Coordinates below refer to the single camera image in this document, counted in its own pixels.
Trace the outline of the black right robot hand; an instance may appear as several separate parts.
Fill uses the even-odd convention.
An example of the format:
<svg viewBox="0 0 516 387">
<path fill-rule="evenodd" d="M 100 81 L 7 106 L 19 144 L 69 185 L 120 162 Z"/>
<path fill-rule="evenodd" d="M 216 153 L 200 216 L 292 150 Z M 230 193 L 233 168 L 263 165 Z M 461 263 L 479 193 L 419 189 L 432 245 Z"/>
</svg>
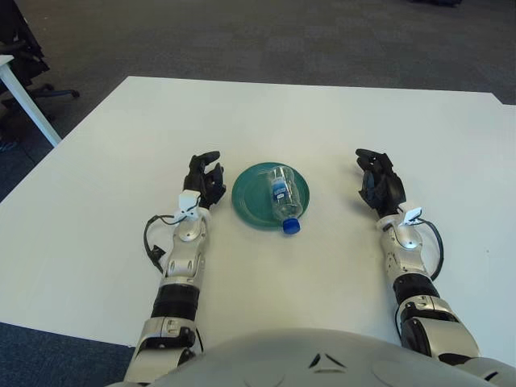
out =
<svg viewBox="0 0 516 387">
<path fill-rule="evenodd" d="M 358 148 L 356 155 L 364 172 L 360 197 L 379 218 L 397 214 L 399 205 L 406 201 L 406 193 L 388 155 L 363 148 Z"/>
</svg>

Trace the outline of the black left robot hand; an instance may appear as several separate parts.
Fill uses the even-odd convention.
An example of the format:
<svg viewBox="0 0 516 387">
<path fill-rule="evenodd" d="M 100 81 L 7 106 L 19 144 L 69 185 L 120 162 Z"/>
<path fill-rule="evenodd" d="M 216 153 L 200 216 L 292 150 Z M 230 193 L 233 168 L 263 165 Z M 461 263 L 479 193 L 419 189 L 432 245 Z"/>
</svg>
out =
<svg viewBox="0 0 516 387">
<path fill-rule="evenodd" d="M 199 206 L 209 210 L 227 191 L 223 181 L 223 166 L 217 162 L 209 172 L 206 167 L 217 161 L 219 151 L 205 152 L 193 155 L 189 162 L 189 173 L 186 175 L 183 189 L 200 193 Z"/>
</svg>

